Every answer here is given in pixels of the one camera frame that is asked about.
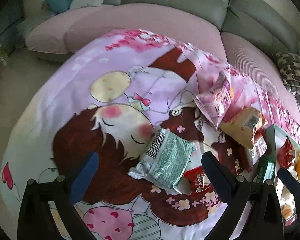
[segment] pink sofa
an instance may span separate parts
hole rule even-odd
[[[26,38],[38,57],[69,57],[114,28],[140,28],[159,33],[228,61],[264,87],[300,124],[300,107],[282,83],[275,64],[249,41],[174,8],[155,4],[80,8],[38,25]]]

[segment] pink cheek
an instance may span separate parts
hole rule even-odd
[[[121,109],[117,105],[106,106],[101,110],[100,115],[104,118],[115,118],[122,115]]]
[[[144,123],[144,124],[140,125],[138,127],[138,130],[139,130],[140,136],[145,139],[151,138],[152,133],[153,133],[152,125],[150,125],[148,123]]]

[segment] gray floor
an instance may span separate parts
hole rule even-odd
[[[13,126],[37,90],[60,67],[59,63],[39,60],[27,50],[16,50],[0,68],[0,170]],[[17,238],[17,220],[0,195],[0,225],[11,240]]]

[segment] cartoon print blanket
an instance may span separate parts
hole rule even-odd
[[[76,204],[96,239],[204,239],[227,206],[209,182],[196,196],[167,195],[127,173],[138,163],[158,125],[211,146],[232,173],[243,171],[236,158],[240,146],[215,131],[193,102],[193,95],[212,86],[219,71],[234,88],[226,118],[253,106],[300,143],[300,127],[289,113],[228,63],[162,35],[115,30],[64,63],[15,125],[0,174],[0,190],[9,210],[18,216],[29,178],[52,181],[67,174],[86,154],[97,152],[99,168],[83,201]],[[201,154],[192,153],[188,170],[200,166]],[[50,207],[59,231],[69,239],[53,203]],[[233,237],[242,230],[247,214]]]

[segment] pink heart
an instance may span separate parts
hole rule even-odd
[[[7,183],[8,188],[12,189],[13,181],[12,181],[12,176],[9,170],[8,163],[5,165],[5,167],[2,170],[2,182],[4,184]]]
[[[111,212],[110,215],[114,216],[115,218],[117,218],[119,216],[119,214],[117,212]]]

